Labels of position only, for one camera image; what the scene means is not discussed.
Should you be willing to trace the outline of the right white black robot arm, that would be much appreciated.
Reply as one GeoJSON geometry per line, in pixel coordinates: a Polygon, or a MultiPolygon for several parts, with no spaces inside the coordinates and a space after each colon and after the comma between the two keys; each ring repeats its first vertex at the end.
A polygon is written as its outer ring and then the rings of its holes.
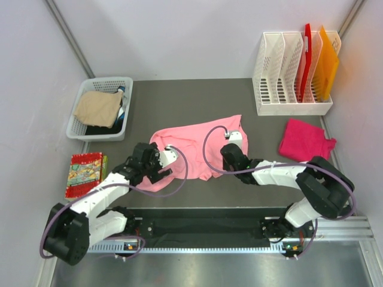
{"type": "Polygon", "coordinates": [[[235,144],[220,150],[223,169],[248,185],[277,185],[300,190],[304,198],[286,207],[280,219],[262,222],[265,236],[291,237],[319,217],[347,218],[354,214],[354,184],[320,156],[303,163],[285,164],[249,159],[235,144]]]}

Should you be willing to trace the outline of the light pink t shirt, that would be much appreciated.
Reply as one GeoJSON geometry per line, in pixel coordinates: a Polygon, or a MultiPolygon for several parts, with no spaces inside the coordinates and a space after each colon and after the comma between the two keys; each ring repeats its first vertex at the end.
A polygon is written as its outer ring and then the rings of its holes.
{"type": "MultiPolygon", "coordinates": [[[[205,136],[216,126],[224,126],[229,131],[239,130],[243,137],[242,152],[248,154],[248,138],[242,128],[241,118],[241,115],[233,115],[200,124],[162,129],[152,135],[150,142],[156,143],[161,151],[167,145],[177,147],[183,152],[188,162],[187,178],[208,181],[211,177],[220,177],[221,174],[210,169],[203,159],[202,147],[205,136]]],[[[226,144],[223,129],[214,130],[208,138],[205,148],[206,158],[216,169],[223,169],[220,150],[226,144]]]]}

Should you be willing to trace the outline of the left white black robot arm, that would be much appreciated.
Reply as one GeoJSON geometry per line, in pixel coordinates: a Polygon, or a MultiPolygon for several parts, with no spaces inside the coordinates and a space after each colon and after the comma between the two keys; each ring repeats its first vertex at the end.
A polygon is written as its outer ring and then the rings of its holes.
{"type": "Polygon", "coordinates": [[[156,143],[138,143],[131,156],[119,164],[84,196],[52,207],[39,244],[44,259],[56,257],[69,265],[78,264],[89,247],[114,234],[129,237],[135,221],[121,207],[108,206],[147,178],[152,184],[172,173],[170,165],[178,153],[172,146],[159,150],[156,143]]]}

